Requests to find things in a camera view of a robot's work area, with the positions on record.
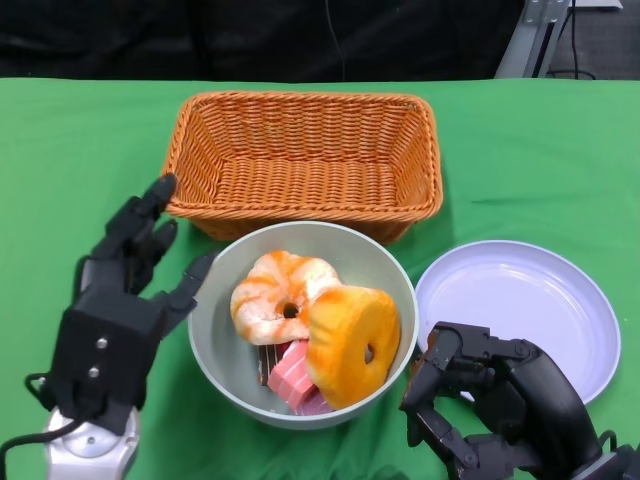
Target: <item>glazed donut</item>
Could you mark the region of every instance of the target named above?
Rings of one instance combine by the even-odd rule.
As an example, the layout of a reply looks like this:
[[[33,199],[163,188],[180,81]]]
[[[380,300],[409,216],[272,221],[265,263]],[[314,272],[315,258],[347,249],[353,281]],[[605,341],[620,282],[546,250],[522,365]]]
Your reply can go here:
[[[326,288],[341,284],[324,260],[268,253],[231,295],[233,324],[238,335],[254,345],[308,338],[308,306]]]
[[[398,312],[388,294],[331,288],[311,305],[309,316],[307,371],[332,408],[353,405],[384,384],[400,342]]]

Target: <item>wicker basket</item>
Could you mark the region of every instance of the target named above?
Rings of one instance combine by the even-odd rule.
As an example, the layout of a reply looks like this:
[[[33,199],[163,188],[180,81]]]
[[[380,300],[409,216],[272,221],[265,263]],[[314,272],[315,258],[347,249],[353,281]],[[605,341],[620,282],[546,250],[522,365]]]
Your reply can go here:
[[[168,211],[216,240],[292,220],[380,243],[442,204],[433,112],[408,95],[227,92],[180,110],[164,173]]]

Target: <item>black curtain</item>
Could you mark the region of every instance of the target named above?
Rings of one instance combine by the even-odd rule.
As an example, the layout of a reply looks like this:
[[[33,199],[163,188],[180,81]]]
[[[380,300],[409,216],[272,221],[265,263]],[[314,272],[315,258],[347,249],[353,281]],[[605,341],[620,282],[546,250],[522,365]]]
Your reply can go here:
[[[491,78],[523,0],[328,0],[347,81]],[[3,0],[0,76],[337,82],[325,0]]]

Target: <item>green table surface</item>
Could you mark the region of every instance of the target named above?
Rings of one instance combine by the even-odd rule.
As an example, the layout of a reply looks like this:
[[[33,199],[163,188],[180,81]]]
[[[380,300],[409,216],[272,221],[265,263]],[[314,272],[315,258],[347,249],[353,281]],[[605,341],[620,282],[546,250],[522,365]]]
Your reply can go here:
[[[285,86],[197,82],[0,80],[0,439],[41,431],[46,411],[22,386],[51,362],[74,265],[105,221],[164,161],[176,113],[213,90],[403,92],[434,108],[445,177],[437,217],[390,251],[414,282],[467,242],[511,239],[551,249],[600,285],[618,316],[622,356],[589,405],[596,429],[640,440],[640,83],[501,80]],[[171,288],[212,243],[181,222],[148,291]],[[566,339],[571,348],[571,339]],[[191,354],[186,325],[149,376],[142,441],[128,479],[442,479],[426,446],[410,449],[398,411],[404,377],[337,428],[278,430],[236,410]],[[484,432],[453,400],[438,407],[463,434]],[[41,479],[41,446],[13,450],[10,480]]]

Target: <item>screw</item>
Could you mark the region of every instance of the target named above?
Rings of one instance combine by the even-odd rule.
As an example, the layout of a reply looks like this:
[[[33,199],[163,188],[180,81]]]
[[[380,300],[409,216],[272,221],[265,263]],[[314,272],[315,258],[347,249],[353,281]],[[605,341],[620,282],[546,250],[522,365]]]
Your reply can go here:
[[[464,454],[464,464],[468,467],[471,467],[476,464],[478,458],[475,453],[465,453]]]
[[[515,351],[516,351],[516,355],[519,355],[521,357],[524,357],[525,355],[529,354],[529,349],[526,348],[524,345],[516,345]]]

